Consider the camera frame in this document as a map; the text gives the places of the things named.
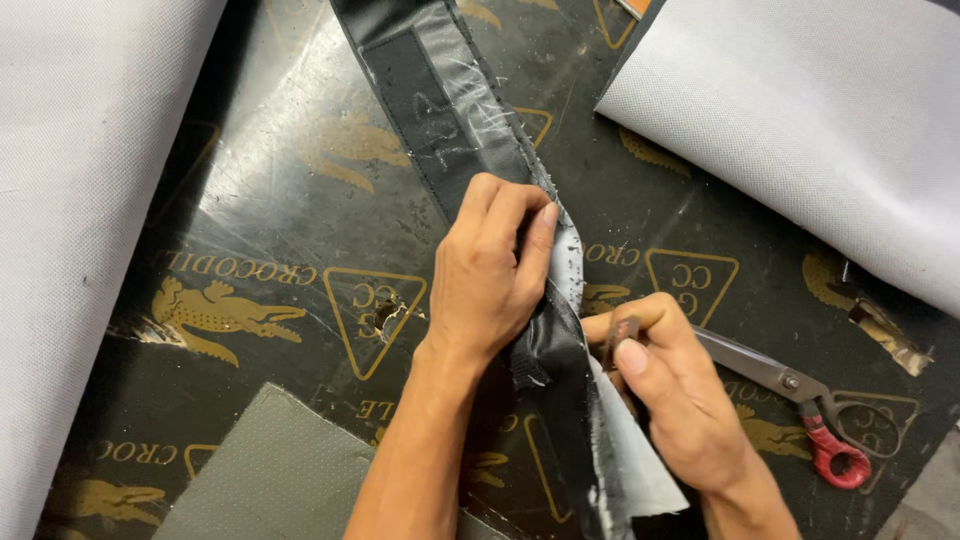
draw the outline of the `white fabric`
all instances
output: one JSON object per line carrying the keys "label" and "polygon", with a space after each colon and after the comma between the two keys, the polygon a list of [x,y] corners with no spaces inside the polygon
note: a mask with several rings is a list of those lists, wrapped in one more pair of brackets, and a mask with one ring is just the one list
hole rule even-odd
{"label": "white fabric", "polygon": [[3,2],[0,539],[33,536],[225,3]]}
{"label": "white fabric", "polygon": [[960,15],[667,0],[597,110],[960,317]]}
{"label": "white fabric", "polygon": [[[623,403],[623,398],[613,386],[613,383],[603,372],[600,362],[593,356],[589,358],[590,372],[597,383],[597,393],[600,396],[600,406],[604,409],[605,427],[613,446],[620,478],[623,485],[625,501],[617,501],[627,514],[631,516],[656,516],[665,513],[675,513],[690,507],[680,486],[673,480],[666,470],[660,456],[654,451],[653,445],[640,429],[633,414]],[[603,479],[601,467],[594,467],[598,479]],[[600,511],[604,512],[605,501],[599,502]],[[624,527],[633,538],[630,524],[619,524]]]}

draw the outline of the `black cutting mat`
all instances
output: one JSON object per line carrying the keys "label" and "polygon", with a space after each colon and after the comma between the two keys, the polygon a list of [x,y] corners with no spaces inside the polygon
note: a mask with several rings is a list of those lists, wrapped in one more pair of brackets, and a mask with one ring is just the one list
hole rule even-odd
{"label": "black cutting mat", "polygon": [[[722,374],[804,538],[871,537],[960,416],[956,321],[855,283],[917,349],[934,347],[936,361],[908,374],[882,331],[848,321],[829,248],[593,114],[636,26],[611,0],[460,7],[584,239],[585,311],[668,291],[694,324],[840,398],[886,405],[908,428],[860,491],[835,490],[815,475],[794,408]],[[39,537],[149,538],[265,381],[375,444],[426,332],[444,231],[329,7],[230,2]],[[498,367],[484,381],[461,501],[516,537],[576,538],[550,443],[508,388]],[[871,444],[889,440],[874,418],[850,422]]]}

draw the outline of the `wrist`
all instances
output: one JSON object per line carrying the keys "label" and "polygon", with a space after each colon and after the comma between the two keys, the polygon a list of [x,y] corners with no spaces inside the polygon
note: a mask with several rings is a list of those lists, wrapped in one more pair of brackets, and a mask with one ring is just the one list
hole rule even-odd
{"label": "wrist", "polygon": [[459,351],[427,335],[414,351],[410,379],[435,392],[472,395],[488,365],[489,358]]}
{"label": "wrist", "polygon": [[730,484],[702,493],[704,505],[709,511],[713,514],[731,514],[737,523],[756,531],[776,527],[784,518],[792,522],[777,482],[759,454],[753,449],[746,452],[741,469],[742,474]]}

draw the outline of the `fingernail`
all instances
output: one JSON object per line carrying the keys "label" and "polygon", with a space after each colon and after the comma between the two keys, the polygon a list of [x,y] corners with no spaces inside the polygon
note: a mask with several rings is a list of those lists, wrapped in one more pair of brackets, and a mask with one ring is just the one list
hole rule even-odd
{"label": "fingernail", "polygon": [[557,206],[557,203],[550,203],[549,205],[543,207],[543,221],[547,225],[553,225],[557,222],[557,212],[560,210],[560,207]]}
{"label": "fingernail", "polygon": [[623,373],[639,375],[647,369],[647,348],[628,337],[616,346],[613,363]]}

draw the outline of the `black velcro strip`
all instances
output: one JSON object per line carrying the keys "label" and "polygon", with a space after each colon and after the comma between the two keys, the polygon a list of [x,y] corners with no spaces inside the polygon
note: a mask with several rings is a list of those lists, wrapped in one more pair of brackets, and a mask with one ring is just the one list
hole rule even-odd
{"label": "black velcro strip", "polygon": [[403,146],[453,223],[470,178],[484,169],[420,40],[408,30],[365,50],[363,58]]}

